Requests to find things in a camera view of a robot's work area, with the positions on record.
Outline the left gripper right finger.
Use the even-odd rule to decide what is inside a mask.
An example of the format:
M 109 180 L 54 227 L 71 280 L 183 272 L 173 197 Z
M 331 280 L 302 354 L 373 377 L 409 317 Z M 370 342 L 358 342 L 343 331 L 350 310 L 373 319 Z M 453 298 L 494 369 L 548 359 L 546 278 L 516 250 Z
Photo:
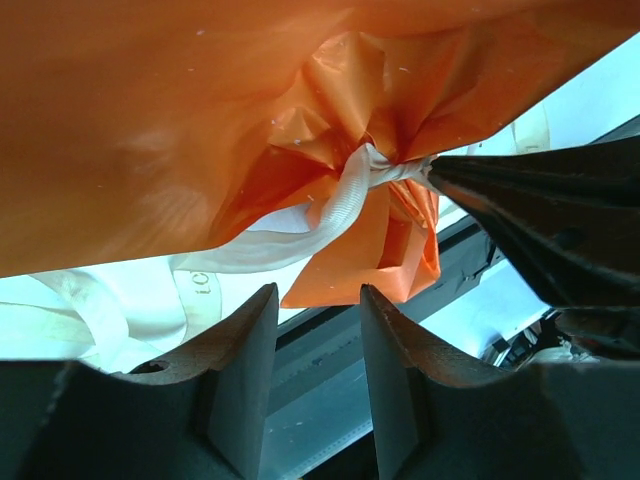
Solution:
M 361 335 L 383 479 L 635 479 L 639 366 L 510 372 L 404 316 L 371 285 Z

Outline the cream printed ribbon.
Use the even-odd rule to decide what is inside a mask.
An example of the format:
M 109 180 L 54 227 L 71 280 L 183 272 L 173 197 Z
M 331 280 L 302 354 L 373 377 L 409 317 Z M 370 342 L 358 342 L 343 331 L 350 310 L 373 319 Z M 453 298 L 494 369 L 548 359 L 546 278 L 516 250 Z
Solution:
M 406 301 L 436 281 L 436 236 L 464 217 L 423 187 L 429 166 L 393 165 L 367 143 L 349 155 L 327 200 L 272 213 L 221 247 L 5 278 L 1 357 L 129 372 L 268 282 L 283 289 L 287 316 L 354 304 L 364 283 Z

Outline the orange wrapping paper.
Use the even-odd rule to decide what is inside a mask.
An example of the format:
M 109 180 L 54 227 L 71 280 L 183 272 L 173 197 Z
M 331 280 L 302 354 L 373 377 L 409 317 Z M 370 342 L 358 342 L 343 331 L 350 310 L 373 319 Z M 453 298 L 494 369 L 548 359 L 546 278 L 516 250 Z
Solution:
M 5 1 L 1 273 L 317 220 L 360 145 L 486 139 L 638 30 L 635 1 Z

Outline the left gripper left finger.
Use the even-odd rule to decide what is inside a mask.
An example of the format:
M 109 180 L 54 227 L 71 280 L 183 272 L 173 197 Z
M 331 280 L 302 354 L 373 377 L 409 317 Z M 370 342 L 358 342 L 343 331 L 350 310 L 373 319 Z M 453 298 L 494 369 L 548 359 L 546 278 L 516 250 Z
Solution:
M 3 362 L 2 477 L 256 478 L 278 310 L 278 289 L 267 284 L 129 374 L 77 361 Z

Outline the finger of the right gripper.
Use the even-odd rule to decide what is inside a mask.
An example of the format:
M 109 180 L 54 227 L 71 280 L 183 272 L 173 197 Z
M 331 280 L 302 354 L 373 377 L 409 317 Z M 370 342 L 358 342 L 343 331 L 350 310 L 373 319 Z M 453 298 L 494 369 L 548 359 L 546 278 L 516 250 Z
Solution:
M 545 303 L 638 307 L 638 140 L 441 156 L 428 180 L 481 225 Z

